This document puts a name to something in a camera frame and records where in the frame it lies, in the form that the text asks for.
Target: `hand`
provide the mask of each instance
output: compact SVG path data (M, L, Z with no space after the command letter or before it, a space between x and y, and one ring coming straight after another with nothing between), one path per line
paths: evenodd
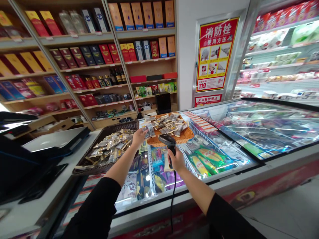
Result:
M139 149L145 140L146 133L147 133L147 130L142 132L142 128L138 129L133 135L132 146Z
M184 169L187 170L185 166L185 162L184 162L183 153L177 147L175 147L175 151L176 151L176 155L174 156L173 152L170 149L167 150L168 161L169 159L172 160L173 169L176 172L180 172L181 170L184 170Z

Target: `barcode scanner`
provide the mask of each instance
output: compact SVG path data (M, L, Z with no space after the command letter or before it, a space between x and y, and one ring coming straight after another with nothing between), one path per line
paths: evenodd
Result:
M176 140L172 136L170 136L169 134L161 134L159 136L159 140L163 144L165 144L167 146L167 148L170 149L175 156L175 154L176 154L176 150L175 150ZM173 169L171 158L169 158L169 167L170 167L170 169Z

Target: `freezer glass lid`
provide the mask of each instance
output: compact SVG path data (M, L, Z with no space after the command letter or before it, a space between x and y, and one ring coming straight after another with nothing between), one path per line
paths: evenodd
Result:
M192 112L262 160L319 140L319 113L298 107L241 100Z

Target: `display fridge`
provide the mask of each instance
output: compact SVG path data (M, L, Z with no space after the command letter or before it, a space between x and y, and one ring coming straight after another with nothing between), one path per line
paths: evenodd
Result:
M259 97L317 106L318 72L319 2L261 1L232 98Z
M195 135L178 145L187 168L236 209L319 174L317 107L244 98L179 113ZM110 236L170 232L174 176L166 170L166 158L165 147L142 145L115 204ZM76 188L60 213L55 237L62 235L102 176L87 176ZM178 174L173 204L174 231L200 224L203 215Z

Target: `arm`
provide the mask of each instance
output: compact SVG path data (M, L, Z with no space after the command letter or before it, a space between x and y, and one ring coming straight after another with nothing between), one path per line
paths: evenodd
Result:
M194 176L185 166L184 156L176 148L176 155L168 150L174 170L185 182L193 199L206 215L209 223L225 238L265 238L243 216L223 200L213 189Z
M136 151L144 142L146 132L134 133L133 143L95 186L78 213L71 219L64 234L66 238L107 238L115 202L124 185Z

